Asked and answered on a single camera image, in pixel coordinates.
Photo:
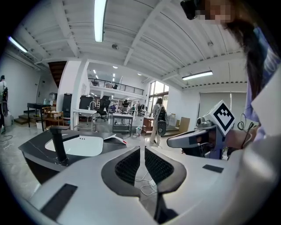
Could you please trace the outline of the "black faucet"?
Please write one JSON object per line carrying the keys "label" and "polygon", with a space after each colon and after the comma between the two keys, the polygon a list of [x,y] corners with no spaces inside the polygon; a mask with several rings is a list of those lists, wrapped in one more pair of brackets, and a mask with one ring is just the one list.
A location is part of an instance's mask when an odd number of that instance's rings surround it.
{"label": "black faucet", "polygon": [[68,126],[52,126],[50,127],[50,132],[52,134],[52,140],[54,144],[54,149],[57,154],[57,160],[63,166],[68,165],[68,157],[66,156],[65,148],[63,142],[79,137],[79,134],[72,135],[68,138],[62,137],[62,131],[68,130]]}

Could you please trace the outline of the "wooden cabinet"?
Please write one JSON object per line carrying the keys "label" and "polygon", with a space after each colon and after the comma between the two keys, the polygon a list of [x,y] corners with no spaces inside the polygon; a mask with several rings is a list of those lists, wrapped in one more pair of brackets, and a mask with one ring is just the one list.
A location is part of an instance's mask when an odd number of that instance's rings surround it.
{"label": "wooden cabinet", "polygon": [[149,135],[152,133],[152,130],[153,130],[153,122],[154,122],[154,119],[153,117],[147,117],[145,116],[143,118],[143,126],[142,126],[142,134],[144,135]]}

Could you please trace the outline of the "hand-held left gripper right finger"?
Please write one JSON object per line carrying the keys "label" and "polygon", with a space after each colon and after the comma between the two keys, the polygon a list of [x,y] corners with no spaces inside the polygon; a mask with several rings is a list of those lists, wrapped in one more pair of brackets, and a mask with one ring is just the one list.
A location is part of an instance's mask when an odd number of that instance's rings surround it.
{"label": "hand-held left gripper right finger", "polygon": [[228,161],[145,147],[145,166],[157,185],[154,220],[162,225],[227,225],[223,215],[239,169]]}

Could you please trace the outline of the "dark staircase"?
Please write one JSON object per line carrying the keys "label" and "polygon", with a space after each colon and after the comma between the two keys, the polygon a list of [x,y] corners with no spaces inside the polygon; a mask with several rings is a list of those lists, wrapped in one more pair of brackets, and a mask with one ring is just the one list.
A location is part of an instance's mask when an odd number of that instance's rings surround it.
{"label": "dark staircase", "polygon": [[66,61],[48,63],[51,75],[57,87],[59,87],[66,63],[67,63]]}

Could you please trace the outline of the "tall black cabinet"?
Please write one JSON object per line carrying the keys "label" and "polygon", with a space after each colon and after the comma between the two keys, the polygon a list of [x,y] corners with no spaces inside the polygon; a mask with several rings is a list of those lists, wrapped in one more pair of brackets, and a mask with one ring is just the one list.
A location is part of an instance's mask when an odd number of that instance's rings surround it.
{"label": "tall black cabinet", "polygon": [[72,94],[65,93],[63,97],[62,111],[63,111],[63,116],[66,118],[70,118],[71,101],[72,101]]}

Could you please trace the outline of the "large window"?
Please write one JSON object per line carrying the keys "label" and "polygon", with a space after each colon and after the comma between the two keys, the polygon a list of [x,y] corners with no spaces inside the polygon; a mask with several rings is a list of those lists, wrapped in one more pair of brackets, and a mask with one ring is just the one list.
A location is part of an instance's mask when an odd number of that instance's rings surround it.
{"label": "large window", "polygon": [[149,89],[148,109],[152,110],[158,98],[162,99],[162,104],[166,108],[168,103],[168,94],[169,86],[159,81],[152,82]]}

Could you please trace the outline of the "person's right forearm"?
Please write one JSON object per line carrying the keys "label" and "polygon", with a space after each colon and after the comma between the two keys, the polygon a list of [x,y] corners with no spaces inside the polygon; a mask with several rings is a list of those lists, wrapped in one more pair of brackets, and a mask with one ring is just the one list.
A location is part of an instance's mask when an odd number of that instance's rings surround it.
{"label": "person's right forearm", "polygon": [[225,145],[231,148],[244,149],[258,137],[261,128],[261,126],[256,126],[250,129],[248,133],[245,131],[230,130],[226,135]]}

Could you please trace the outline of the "black mezzanine railing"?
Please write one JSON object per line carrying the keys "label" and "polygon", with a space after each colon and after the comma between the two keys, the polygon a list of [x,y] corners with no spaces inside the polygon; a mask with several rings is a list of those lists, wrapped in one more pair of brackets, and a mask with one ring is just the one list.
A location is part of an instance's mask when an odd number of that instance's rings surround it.
{"label": "black mezzanine railing", "polygon": [[110,82],[110,81],[94,79],[94,78],[88,78],[88,81],[89,81],[90,86],[93,86],[93,87],[104,87],[107,89],[114,89],[114,90],[134,93],[134,94],[138,94],[138,95],[143,95],[143,93],[144,93],[143,89],[116,83],[116,82]]}

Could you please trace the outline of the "white squeegee red blade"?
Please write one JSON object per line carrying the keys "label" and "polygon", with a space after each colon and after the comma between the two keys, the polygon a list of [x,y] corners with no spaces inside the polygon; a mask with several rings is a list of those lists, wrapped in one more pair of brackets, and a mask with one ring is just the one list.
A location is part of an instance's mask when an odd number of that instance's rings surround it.
{"label": "white squeegee red blade", "polygon": [[111,136],[109,136],[109,137],[107,137],[107,138],[104,138],[104,140],[113,140],[113,139],[119,141],[120,143],[122,143],[122,144],[124,144],[124,145],[127,145],[127,142],[126,142],[124,139],[122,139],[122,138],[120,138],[120,137],[117,137],[116,134],[111,135]]}

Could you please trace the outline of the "black-framed white washstand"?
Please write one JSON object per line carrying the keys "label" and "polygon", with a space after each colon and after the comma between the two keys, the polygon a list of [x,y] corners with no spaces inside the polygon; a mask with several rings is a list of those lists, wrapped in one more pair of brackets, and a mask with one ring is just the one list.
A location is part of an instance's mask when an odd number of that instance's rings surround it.
{"label": "black-framed white washstand", "polygon": [[128,133],[130,136],[132,134],[132,123],[133,116],[128,114],[112,114],[112,132],[113,133]]}

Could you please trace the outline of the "white sink stand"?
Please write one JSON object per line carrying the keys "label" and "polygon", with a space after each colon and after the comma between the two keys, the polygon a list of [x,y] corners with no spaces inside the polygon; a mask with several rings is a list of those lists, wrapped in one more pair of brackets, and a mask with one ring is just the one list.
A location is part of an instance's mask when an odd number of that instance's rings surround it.
{"label": "white sink stand", "polygon": [[[95,110],[88,110],[88,109],[74,109],[73,110],[73,129],[79,130],[79,129],[85,129],[85,130],[90,130],[91,132],[94,131],[94,116],[97,113]],[[77,114],[77,124],[74,125],[75,120],[74,120],[74,115]],[[79,125],[79,115],[85,116],[86,117],[86,126],[82,127]]]}

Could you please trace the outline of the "white sink basin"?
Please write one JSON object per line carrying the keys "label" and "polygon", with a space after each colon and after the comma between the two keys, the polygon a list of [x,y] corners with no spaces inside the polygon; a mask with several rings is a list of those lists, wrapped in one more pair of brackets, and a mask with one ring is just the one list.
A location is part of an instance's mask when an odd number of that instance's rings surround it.
{"label": "white sink basin", "polygon": [[103,138],[92,136],[79,136],[63,142],[65,153],[75,156],[93,157],[101,154]]}

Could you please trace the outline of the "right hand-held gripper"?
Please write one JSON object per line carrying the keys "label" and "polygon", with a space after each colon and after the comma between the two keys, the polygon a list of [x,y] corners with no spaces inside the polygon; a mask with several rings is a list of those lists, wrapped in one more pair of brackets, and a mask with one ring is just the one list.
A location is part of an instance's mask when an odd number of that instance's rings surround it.
{"label": "right hand-held gripper", "polygon": [[[205,115],[197,119],[193,131],[184,132],[166,140],[171,148],[182,148],[182,153],[190,156],[222,159],[223,147],[227,133],[233,127],[235,117],[227,104],[221,100]],[[216,131],[216,146],[213,150],[201,145],[198,138],[203,139],[209,130]]]}

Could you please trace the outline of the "black table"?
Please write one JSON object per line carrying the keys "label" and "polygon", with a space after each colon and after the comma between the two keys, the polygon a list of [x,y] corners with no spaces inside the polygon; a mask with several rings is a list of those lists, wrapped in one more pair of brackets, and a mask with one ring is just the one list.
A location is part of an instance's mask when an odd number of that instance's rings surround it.
{"label": "black table", "polygon": [[[107,138],[113,133],[88,133],[62,131],[62,137],[72,135]],[[57,160],[50,130],[22,144],[26,162],[41,185],[59,188],[64,184],[77,187],[87,185],[105,187],[134,187],[136,173],[140,167],[140,147],[128,147],[117,140],[104,140],[101,154],[93,157],[68,155],[68,165]]]}

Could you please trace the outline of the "person's right hand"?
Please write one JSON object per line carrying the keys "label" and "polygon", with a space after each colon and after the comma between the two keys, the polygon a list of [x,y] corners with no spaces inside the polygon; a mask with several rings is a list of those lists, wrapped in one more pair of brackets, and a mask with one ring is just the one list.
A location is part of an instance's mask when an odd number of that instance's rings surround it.
{"label": "person's right hand", "polygon": [[216,131],[209,130],[202,136],[198,136],[197,143],[200,145],[207,146],[207,148],[213,150],[216,146]]}

